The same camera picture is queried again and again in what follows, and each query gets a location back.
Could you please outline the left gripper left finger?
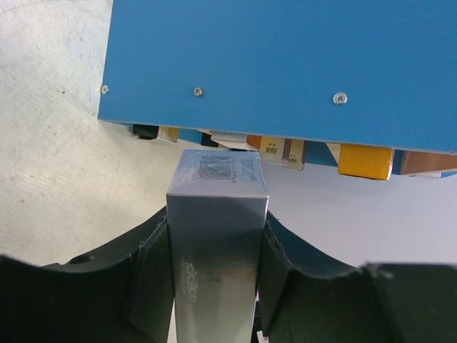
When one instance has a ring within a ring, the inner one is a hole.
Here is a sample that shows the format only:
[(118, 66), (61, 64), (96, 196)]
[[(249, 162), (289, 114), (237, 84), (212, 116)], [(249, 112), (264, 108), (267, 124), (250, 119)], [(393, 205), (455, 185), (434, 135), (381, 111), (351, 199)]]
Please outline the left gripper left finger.
[(3, 342), (166, 342), (173, 301), (165, 209), (65, 264), (1, 257)]

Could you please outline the black toothpaste box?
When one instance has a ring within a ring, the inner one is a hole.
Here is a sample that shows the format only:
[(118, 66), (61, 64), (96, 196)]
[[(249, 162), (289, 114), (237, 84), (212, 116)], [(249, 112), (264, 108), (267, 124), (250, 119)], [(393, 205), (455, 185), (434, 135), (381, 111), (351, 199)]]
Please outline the black toothpaste box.
[(134, 124), (132, 133), (135, 137), (143, 140), (159, 139), (171, 143), (176, 143), (179, 137), (179, 129), (169, 126), (150, 126)]

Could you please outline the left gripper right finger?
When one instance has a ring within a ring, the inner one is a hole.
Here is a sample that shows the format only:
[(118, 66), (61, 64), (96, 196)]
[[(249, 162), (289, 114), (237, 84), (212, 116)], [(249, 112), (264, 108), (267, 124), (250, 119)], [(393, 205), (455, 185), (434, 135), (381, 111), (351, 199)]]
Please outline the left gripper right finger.
[(255, 340), (454, 342), (456, 267), (374, 262), (353, 267), (266, 218)]

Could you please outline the plain silver box diagonal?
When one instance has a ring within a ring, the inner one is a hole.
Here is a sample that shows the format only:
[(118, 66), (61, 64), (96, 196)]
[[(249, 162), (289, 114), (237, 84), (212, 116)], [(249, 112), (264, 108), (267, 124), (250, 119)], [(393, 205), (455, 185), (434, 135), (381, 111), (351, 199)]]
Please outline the plain silver box diagonal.
[(254, 151), (187, 149), (166, 193), (179, 342), (249, 342), (268, 192)]

